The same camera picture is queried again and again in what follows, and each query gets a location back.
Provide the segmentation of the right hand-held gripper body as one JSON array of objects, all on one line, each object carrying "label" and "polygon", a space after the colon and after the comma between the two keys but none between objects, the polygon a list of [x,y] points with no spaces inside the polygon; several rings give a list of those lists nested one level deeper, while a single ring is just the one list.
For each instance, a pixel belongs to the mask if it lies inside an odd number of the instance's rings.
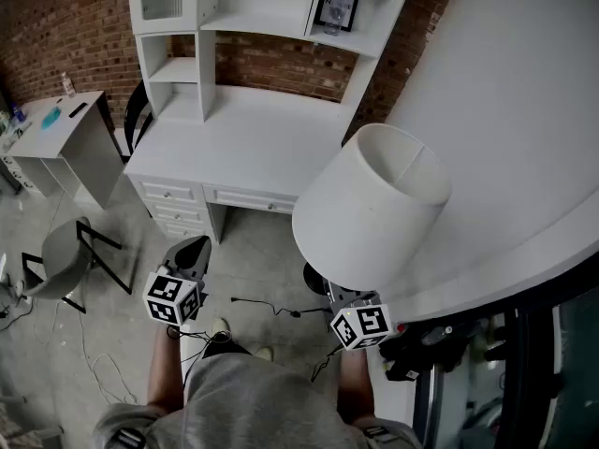
[{"label": "right hand-held gripper body", "polygon": [[391,336],[388,306],[377,292],[350,291],[327,281],[330,327],[346,351],[377,346]]}]

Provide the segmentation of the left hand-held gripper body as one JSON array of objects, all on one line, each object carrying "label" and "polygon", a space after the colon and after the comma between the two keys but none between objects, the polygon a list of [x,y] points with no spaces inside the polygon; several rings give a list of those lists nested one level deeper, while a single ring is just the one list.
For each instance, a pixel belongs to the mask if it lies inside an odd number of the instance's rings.
[{"label": "left hand-held gripper body", "polygon": [[197,317],[206,294],[203,271],[186,274],[168,265],[151,272],[142,294],[151,319],[173,326],[183,326]]}]

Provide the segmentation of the white table lamp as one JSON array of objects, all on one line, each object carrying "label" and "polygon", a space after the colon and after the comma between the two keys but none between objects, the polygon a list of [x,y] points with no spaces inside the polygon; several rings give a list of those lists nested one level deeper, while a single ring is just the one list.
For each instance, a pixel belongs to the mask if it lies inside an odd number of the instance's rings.
[{"label": "white table lamp", "polygon": [[420,140],[362,126],[299,197],[294,239],[306,261],[350,290],[396,282],[451,196],[445,168]]}]

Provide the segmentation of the person's left forearm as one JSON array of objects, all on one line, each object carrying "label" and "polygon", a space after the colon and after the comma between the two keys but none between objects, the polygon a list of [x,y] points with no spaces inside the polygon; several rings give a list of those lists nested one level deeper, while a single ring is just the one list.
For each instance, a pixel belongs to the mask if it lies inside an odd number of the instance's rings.
[{"label": "person's left forearm", "polygon": [[147,402],[164,413],[174,413],[183,407],[183,392],[181,345],[169,326],[160,326],[154,342]]}]

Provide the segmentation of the person's right forearm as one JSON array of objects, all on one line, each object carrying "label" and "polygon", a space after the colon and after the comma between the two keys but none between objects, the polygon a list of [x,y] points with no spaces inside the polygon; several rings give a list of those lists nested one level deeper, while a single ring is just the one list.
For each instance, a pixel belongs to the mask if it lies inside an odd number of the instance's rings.
[{"label": "person's right forearm", "polygon": [[346,351],[342,354],[337,411],[346,424],[374,416],[374,394],[367,352]]}]

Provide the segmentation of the black trousers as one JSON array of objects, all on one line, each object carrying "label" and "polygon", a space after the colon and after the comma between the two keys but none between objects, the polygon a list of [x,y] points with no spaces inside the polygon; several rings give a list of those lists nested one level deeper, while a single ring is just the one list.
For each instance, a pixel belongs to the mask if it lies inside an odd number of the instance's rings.
[{"label": "black trousers", "polygon": [[233,340],[212,340],[206,346],[202,357],[208,358],[222,354],[244,354],[249,355],[250,352],[244,349]]}]

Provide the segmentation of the grey shirt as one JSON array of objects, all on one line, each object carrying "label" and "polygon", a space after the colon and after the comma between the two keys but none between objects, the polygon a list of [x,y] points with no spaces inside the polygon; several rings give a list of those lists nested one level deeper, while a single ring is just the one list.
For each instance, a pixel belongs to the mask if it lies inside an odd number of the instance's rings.
[{"label": "grey shirt", "polygon": [[347,424],[297,373],[246,354],[195,364],[184,407],[114,404],[94,449],[422,449],[407,425],[364,417]]}]

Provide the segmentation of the small white table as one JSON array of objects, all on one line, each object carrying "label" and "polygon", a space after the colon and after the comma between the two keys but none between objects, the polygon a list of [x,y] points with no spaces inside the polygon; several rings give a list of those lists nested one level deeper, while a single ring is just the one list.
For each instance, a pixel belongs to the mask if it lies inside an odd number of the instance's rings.
[{"label": "small white table", "polygon": [[[82,102],[87,111],[70,119]],[[42,130],[43,117],[55,106],[60,118]],[[23,112],[31,126],[8,153],[0,153],[0,162],[35,195],[48,197],[61,189],[76,202],[105,209],[124,170],[105,93],[39,99],[24,104]]]}]

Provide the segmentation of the white crumpled object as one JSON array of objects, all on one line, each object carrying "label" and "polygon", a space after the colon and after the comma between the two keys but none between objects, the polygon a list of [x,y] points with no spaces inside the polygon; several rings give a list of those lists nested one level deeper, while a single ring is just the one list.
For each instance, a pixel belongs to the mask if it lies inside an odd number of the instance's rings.
[{"label": "white crumpled object", "polygon": [[24,122],[20,125],[11,123],[8,129],[4,129],[0,134],[0,153],[8,153],[30,126],[30,122]]}]

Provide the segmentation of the large white furniture top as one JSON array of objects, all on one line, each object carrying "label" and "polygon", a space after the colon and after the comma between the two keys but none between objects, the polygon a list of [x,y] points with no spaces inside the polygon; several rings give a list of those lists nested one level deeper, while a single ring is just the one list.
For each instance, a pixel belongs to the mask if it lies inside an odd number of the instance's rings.
[{"label": "large white furniture top", "polygon": [[599,0],[449,0],[387,122],[453,189],[387,291],[395,320],[510,297],[599,252]]}]

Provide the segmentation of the black framed picture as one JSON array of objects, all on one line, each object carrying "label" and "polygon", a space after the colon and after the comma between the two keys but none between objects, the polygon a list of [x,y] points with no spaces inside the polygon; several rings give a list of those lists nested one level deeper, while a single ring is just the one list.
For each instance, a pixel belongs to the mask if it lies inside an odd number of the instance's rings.
[{"label": "black framed picture", "polygon": [[[340,33],[341,32],[350,33],[352,31],[355,15],[357,13],[358,2],[359,2],[359,0],[350,0],[348,2],[348,5],[347,5],[348,9],[345,14],[343,28],[341,29]],[[318,1],[317,7],[316,7],[316,13],[315,13],[315,17],[314,17],[314,23],[322,26],[325,31],[325,21],[323,21],[323,18],[326,18],[328,16],[328,12],[323,9],[323,4],[324,4],[324,0]]]}]

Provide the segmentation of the grey chair with black frame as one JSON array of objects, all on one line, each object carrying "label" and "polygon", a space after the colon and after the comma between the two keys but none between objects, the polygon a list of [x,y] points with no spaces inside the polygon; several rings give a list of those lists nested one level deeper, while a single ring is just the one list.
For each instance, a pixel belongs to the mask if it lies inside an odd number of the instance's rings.
[{"label": "grey chair with black frame", "polygon": [[123,245],[92,229],[85,217],[70,220],[55,228],[44,239],[41,255],[22,254],[22,296],[62,301],[82,314],[85,307],[71,294],[78,289],[90,269],[102,268],[127,294],[132,293],[94,248],[101,241],[121,251]]}]

